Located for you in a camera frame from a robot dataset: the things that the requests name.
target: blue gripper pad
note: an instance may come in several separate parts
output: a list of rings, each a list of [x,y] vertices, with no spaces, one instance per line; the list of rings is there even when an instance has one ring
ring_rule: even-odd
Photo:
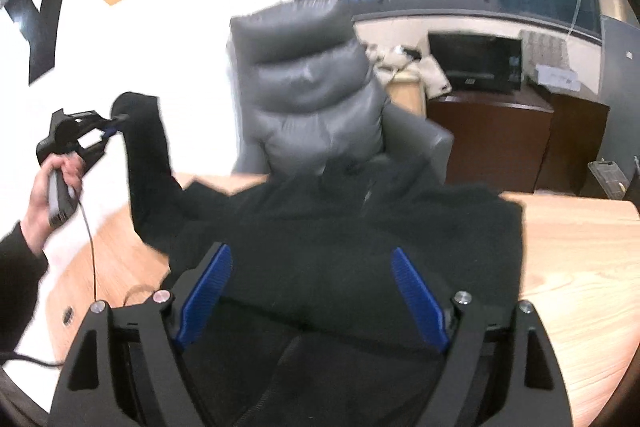
[[[391,257],[391,270],[423,340],[444,352],[449,347],[445,318],[435,297],[401,248]]]
[[[174,338],[179,349],[193,344],[202,333],[213,307],[231,277],[232,268],[231,249],[222,245],[182,306],[180,329]]]
[[[108,138],[111,138],[114,134],[116,134],[118,132],[118,130],[115,127],[109,127],[108,129],[104,130],[104,133],[102,133],[102,139],[106,140]]]

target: dark wooden cabinet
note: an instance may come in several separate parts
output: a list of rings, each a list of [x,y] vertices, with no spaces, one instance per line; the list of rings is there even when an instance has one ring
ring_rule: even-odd
[[[529,86],[511,94],[455,91],[430,100],[427,118],[454,135],[447,183],[533,192],[553,109]]]
[[[587,176],[587,164],[598,159],[609,106],[586,86],[579,92],[531,87],[554,109],[536,188],[579,194]]]
[[[579,194],[596,160],[609,107],[580,92],[525,85],[511,94],[455,91],[430,100],[427,118],[454,136],[447,183]]]

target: white paper sign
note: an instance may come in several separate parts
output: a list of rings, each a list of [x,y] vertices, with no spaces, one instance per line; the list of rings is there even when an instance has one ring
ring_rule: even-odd
[[[572,91],[580,91],[578,74],[572,70],[562,70],[552,66],[536,66],[538,84],[541,86],[561,87]]]

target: chair armrest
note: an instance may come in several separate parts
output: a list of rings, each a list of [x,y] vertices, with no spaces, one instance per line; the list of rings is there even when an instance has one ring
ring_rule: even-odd
[[[453,135],[444,127],[388,103],[382,110],[385,152],[394,160],[421,155],[429,160],[440,182],[447,177]]]
[[[240,142],[240,153],[233,172],[247,174],[271,174],[271,168],[262,146],[255,141]]]

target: black cloth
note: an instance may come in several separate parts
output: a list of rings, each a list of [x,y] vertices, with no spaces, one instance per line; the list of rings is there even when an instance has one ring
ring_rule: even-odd
[[[214,241],[232,277],[183,360],[217,425],[411,425],[443,357],[421,339],[390,269],[401,247],[508,324],[522,210],[483,187],[442,187],[426,161],[329,163],[226,196],[172,178],[155,97],[126,93],[132,218],[169,256],[171,288]]]
[[[0,351],[12,351],[38,301],[38,282],[49,264],[29,249],[20,223],[0,241]]]

